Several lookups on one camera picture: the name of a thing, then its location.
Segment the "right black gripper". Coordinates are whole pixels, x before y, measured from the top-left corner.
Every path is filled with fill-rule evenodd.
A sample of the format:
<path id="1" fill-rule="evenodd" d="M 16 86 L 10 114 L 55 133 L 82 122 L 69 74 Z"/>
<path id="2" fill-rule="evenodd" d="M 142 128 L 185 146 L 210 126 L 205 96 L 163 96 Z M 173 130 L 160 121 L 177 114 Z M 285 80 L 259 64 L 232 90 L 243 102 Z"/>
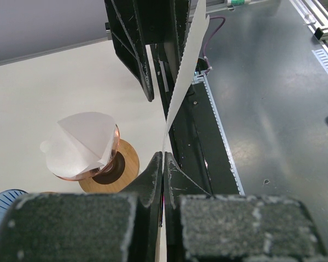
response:
<path id="1" fill-rule="evenodd" d="M 115 53 L 140 83 L 149 102 L 153 82 L 145 45 L 169 44 L 169 67 L 176 81 L 191 1 L 105 1 Z"/>

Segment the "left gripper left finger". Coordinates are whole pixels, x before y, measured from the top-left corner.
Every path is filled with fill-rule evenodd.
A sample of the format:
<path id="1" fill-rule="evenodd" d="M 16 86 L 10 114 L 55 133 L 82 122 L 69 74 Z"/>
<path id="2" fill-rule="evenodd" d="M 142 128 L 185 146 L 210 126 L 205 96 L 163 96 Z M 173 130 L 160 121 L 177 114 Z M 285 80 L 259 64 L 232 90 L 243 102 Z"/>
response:
<path id="1" fill-rule="evenodd" d="M 0 261 L 158 261 L 162 159 L 118 193 L 17 198 L 0 223 Z"/>

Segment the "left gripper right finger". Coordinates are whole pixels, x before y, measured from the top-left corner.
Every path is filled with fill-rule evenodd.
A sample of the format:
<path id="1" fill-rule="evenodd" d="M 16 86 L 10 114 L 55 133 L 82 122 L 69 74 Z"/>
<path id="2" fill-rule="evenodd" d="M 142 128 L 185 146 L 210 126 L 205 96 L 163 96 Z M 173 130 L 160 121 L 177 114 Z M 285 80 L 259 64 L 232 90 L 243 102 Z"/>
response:
<path id="1" fill-rule="evenodd" d="M 306 206 L 279 195 L 209 195 L 166 153 L 168 261 L 326 261 Z"/>

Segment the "pink glass dripper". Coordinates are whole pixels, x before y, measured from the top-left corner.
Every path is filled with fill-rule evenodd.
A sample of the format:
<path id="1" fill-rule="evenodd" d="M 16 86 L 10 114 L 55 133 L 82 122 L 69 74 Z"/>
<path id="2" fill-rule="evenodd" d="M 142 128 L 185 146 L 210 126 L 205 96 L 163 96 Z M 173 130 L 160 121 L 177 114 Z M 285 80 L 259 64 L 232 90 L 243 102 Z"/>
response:
<path id="1" fill-rule="evenodd" d="M 119 144 L 120 144 L 120 132 L 119 132 L 119 127 L 116 124 L 115 129 L 114 129 L 113 138 L 106 147 L 105 154 L 109 150 L 109 156 L 108 156 L 107 162 L 105 164 L 103 163 L 104 160 L 101 159 L 97 162 L 98 164 L 100 164 L 100 166 L 97 166 L 96 168 L 93 168 L 93 169 L 86 168 L 82 173 L 77 174 L 72 177 L 59 176 L 56 174 L 54 174 L 54 175 L 62 180 L 66 180 L 66 181 L 81 181 L 81 180 L 95 177 L 97 175 L 105 174 L 106 172 L 110 171 L 114 165 L 114 159 L 118 152 Z"/>

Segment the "white paper coffee filter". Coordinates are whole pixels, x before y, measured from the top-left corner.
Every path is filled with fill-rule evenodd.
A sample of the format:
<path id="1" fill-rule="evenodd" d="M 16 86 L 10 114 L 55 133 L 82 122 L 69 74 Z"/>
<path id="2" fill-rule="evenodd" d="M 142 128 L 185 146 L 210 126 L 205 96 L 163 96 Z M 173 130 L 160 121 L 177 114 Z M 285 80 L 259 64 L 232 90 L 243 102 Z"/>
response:
<path id="1" fill-rule="evenodd" d="M 100 112 L 82 112 L 59 120 L 47 141 L 40 145 L 45 154 L 46 166 L 59 176 L 72 177 L 86 168 L 100 166 L 107 162 L 115 120 Z"/>

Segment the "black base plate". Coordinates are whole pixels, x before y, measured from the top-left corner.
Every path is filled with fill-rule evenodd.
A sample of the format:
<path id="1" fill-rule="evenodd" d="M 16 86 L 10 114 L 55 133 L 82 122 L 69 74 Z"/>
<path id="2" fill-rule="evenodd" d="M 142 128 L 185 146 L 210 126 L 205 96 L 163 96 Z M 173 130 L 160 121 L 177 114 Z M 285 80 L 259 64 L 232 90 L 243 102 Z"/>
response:
<path id="1" fill-rule="evenodd" d="M 203 76 L 202 71 L 195 72 L 194 76 Z M 167 147 L 173 152 L 175 161 L 183 172 L 183 174 L 175 177 L 179 183 L 177 189 L 187 192 L 191 188 L 197 188 L 202 193 L 213 195 L 203 164 L 200 141 L 192 116 L 193 95 L 194 91 L 191 84 L 169 130 Z"/>

